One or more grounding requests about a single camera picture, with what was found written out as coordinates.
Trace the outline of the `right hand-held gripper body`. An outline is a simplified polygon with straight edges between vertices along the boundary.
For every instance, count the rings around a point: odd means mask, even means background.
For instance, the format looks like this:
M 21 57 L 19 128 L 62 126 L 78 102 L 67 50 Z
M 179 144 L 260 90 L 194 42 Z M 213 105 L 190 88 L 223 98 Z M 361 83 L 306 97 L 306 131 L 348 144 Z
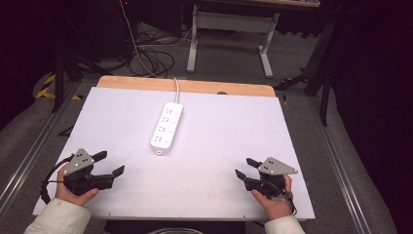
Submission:
M 255 189 L 269 199 L 280 198 L 286 193 L 284 175 L 298 173 L 296 169 L 273 157 L 267 158 L 256 170 L 259 173 L 259 178 L 246 177 L 244 180 L 245 189 L 247 191 Z

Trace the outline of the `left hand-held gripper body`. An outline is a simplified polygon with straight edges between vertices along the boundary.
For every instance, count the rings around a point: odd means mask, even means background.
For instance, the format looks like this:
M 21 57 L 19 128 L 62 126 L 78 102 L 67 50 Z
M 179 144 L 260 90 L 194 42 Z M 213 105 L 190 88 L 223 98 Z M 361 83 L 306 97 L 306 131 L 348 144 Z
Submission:
M 96 163 L 92 156 L 84 148 L 79 148 L 73 154 L 64 172 L 64 185 L 77 196 L 83 195 L 93 188 L 105 190 L 113 185 L 114 178 L 110 175 L 92 174 L 94 163 Z

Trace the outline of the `white power strip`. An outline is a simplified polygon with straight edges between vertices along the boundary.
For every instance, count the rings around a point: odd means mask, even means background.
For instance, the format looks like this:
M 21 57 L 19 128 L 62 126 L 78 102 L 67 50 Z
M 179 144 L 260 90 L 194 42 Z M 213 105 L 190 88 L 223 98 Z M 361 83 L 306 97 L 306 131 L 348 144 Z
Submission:
M 167 102 L 151 137 L 150 145 L 157 155 L 170 152 L 180 122 L 183 105 Z

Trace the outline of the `person's left hand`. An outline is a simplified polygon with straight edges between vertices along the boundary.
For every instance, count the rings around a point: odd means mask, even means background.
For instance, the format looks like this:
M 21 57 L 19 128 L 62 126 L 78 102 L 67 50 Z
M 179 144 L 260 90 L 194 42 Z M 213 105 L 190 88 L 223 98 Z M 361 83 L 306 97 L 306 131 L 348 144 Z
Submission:
M 97 188 L 93 188 L 89 190 L 88 192 L 86 192 L 85 194 L 80 195 L 80 196 L 73 194 L 63 183 L 64 172 L 67 166 L 68 164 L 65 164 L 57 173 L 57 185 L 56 185 L 55 197 L 65 202 L 83 207 L 87 203 L 89 203 L 90 200 L 99 193 L 99 190 Z

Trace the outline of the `person's right hand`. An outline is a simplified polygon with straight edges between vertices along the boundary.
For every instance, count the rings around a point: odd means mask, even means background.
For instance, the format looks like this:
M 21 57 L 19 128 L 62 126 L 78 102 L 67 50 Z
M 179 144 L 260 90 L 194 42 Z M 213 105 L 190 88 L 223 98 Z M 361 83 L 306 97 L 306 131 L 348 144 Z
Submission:
M 264 209 L 265 214 L 269 220 L 282 218 L 293 214 L 292 203 L 288 200 L 286 201 L 276 201 L 266 198 L 259 191 L 253 189 L 251 191 L 254 199 L 261 205 Z

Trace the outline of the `white board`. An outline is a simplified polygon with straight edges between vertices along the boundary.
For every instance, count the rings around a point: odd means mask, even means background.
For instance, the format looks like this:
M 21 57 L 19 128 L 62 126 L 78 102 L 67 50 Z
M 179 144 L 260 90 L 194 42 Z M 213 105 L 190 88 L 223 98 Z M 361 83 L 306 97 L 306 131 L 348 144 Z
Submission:
M 183 106 L 171 151 L 151 148 L 165 104 Z M 104 219 L 258 220 L 265 213 L 237 178 L 257 177 L 247 159 L 300 167 L 275 97 L 91 89 L 60 155 L 106 151 L 97 175 L 123 167 L 88 207 Z

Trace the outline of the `black tripod stand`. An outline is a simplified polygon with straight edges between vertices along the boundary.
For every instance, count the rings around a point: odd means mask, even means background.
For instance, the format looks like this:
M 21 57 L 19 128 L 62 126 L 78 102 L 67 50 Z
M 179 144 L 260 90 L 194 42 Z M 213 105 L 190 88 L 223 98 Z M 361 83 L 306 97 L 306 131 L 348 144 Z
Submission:
M 64 75 L 67 75 L 71 82 L 80 82 L 83 79 L 80 63 L 88 67 L 94 73 L 100 75 L 110 75 L 106 69 L 94 64 L 91 60 L 81 56 L 74 51 L 60 51 L 56 54 L 55 60 L 55 103 L 52 110 L 56 113 L 63 105 L 64 101 Z
M 319 89 L 321 91 L 321 101 L 319 107 L 319 117 L 324 126 L 327 125 L 326 113 L 330 93 L 330 78 L 327 57 L 327 49 L 330 45 L 330 38 L 336 24 L 335 19 L 330 19 L 321 32 L 319 40 L 307 62 L 307 65 L 302 69 L 302 73 L 291 80 L 285 80 L 275 87 L 276 91 L 282 91 L 292 87 L 304 80 L 308 81 L 304 93 L 307 97 L 314 97 Z

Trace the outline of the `yellow black floor tape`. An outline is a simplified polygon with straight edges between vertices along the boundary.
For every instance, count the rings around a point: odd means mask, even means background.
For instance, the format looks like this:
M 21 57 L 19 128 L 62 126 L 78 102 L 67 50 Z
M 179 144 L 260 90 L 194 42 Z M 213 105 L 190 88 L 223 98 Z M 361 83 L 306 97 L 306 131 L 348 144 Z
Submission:
M 51 88 L 52 84 L 54 83 L 56 76 L 54 74 L 50 75 L 45 82 L 43 83 L 40 91 L 37 93 L 37 98 L 50 98 L 55 99 L 56 95 L 54 93 L 50 93 L 49 89 Z

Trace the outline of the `aluminium rail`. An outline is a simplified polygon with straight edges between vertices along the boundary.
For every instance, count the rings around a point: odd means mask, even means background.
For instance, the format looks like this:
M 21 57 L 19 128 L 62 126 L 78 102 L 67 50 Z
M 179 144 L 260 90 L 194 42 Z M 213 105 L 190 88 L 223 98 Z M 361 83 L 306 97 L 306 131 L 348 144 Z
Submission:
M 63 93 L 63 101 L 55 112 L 51 112 L 48 116 L 45 125 L 42 127 L 39 135 L 34 139 L 30 145 L 28 151 L 24 154 L 16 171 L 9 177 L 6 187 L 0 194 L 0 219 L 7 213 L 9 207 L 11 207 L 16 196 L 18 195 L 24 181 L 30 174 L 34 164 L 39 158 L 43 148 L 46 145 L 47 140 L 50 138 L 53 127 L 58 122 L 63 110 L 72 99 L 79 88 L 79 83 L 71 83 L 68 85 L 67 90 Z
M 359 204 L 357 195 L 339 158 L 339 154 L 333 143 L 330 132 L 319 117 L 318 102 L 314 97 L 308 97 L 307 102 L 309 103 L 312 113 L 315 116 L 317 125 L 321 131 L 322 138 L 326 145 L 327 156 L 329 158 L 332 170 L 335 173 L 336 179 L 339 183 L 347 207 L 350 211 L 352 220 L 357 230 L 357 234 L 372 234 L 369 224 L 367 223 L 365 215 Z

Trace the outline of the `white metal desk frame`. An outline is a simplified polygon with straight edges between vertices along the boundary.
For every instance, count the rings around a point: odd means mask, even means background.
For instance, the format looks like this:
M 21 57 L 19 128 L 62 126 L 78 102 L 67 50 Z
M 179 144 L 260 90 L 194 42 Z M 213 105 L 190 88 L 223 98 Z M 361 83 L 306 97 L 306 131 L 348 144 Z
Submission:
M 272 42 L 279 14 L 273 14 L 270 18 L 260 18 L 252 16 L 237 16 L 229 14 L 205 13 L 200 7 L 195 5 L 192 12 L 192 33 L 187 62 L 187 72 L 195 71 L 197 57 L 197 31 L 201 29 L 233 30 L 241 32 L 265 33 L 266 40 L 258 47 L 258 54 L 261 59 L 265 76 L 271 79 L 274 74 L 268 58 L 268 50 Z

